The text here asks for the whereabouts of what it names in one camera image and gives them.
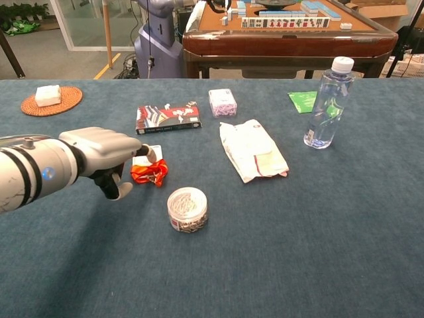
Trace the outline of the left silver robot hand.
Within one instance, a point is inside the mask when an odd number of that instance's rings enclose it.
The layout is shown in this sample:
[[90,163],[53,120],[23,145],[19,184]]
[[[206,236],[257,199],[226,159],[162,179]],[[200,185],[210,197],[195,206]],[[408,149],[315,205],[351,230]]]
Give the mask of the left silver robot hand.
[[112,201],[124,198],[133,188],[131,183],[121,182],[126,161],[135,156],[146,156],[150,163],[157,161],[151,146],[110,129],[76,129],[62,132],[59,139],[77,150],[81,159],[78,175],[92,179]]

